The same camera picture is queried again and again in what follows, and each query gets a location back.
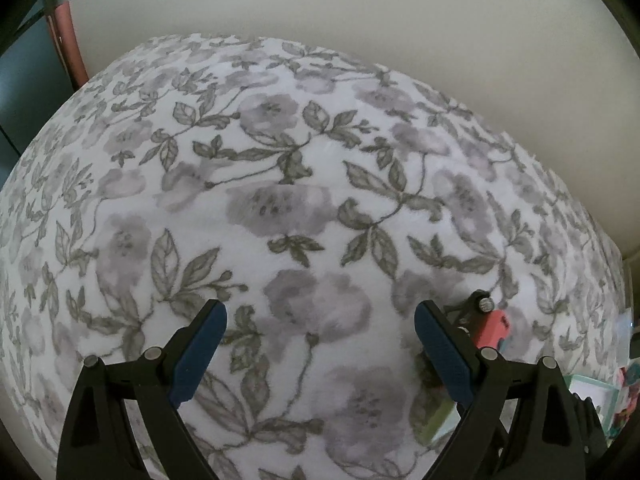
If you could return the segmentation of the dark blue cabinet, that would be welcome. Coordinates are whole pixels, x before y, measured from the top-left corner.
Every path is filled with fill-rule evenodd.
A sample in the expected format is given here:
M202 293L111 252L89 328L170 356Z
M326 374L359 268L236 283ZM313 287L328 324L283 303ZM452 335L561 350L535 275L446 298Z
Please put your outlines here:
M0 92L1 177L5 178L73 93L41 12L1 55Z

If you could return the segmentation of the pink rolled mat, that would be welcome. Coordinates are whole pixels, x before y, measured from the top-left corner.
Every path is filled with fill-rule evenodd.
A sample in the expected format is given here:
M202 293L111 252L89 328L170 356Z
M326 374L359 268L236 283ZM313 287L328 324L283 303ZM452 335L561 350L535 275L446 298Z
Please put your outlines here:
M89 75L79 49L70 3L64 1L46 15L53 45L72 87L77 90L86 84Z

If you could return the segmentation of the black small clip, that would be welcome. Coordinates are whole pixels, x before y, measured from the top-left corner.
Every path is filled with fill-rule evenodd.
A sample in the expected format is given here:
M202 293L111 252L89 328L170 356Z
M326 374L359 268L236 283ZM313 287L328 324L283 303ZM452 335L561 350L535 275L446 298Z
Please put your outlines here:
M479 289L458 304L444 307L444 313L453 326L473 335L482 329L488 315L494 312L495 308L495 301L491 299L490 292Z

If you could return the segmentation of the teal rimmed white tray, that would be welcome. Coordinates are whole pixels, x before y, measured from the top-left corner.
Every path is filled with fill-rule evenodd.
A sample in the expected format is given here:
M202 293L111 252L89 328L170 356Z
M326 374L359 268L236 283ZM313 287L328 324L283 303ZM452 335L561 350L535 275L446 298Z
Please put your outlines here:
M614 415L618 389L608 382L584 375L571 374L564 379L571 393L577 394L582 400L591 399L602 427L608 430Z

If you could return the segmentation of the coral pink foam block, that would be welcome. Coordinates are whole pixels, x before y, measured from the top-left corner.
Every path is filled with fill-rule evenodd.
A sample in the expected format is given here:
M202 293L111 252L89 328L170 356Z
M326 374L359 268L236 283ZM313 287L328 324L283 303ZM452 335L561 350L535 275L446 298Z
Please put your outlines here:
M480 328L474 337L477 348L490 347L501 351L509 337L511 324L501 310L493 310L480 317Z

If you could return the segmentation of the green foam piece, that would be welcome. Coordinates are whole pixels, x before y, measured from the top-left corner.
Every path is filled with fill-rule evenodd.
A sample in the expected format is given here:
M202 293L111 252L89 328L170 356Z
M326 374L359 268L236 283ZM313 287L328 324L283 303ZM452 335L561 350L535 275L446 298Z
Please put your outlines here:
M457 403L442 388L422 388L411 403L410 428L414 440L422 446L448 434L459 420Z

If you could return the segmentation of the floral grey white blanket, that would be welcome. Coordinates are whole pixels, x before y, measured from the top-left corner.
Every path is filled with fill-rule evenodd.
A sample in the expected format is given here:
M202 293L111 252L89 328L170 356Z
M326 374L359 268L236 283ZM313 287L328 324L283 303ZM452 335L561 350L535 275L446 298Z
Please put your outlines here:
M52 471L82 360L130 361L206 300L226 336L180 414L225 479L415 479L416 305L484 289L504 355L610 382L623 259L550 169L442 92L276 38L140 44L1 191L1 380Z

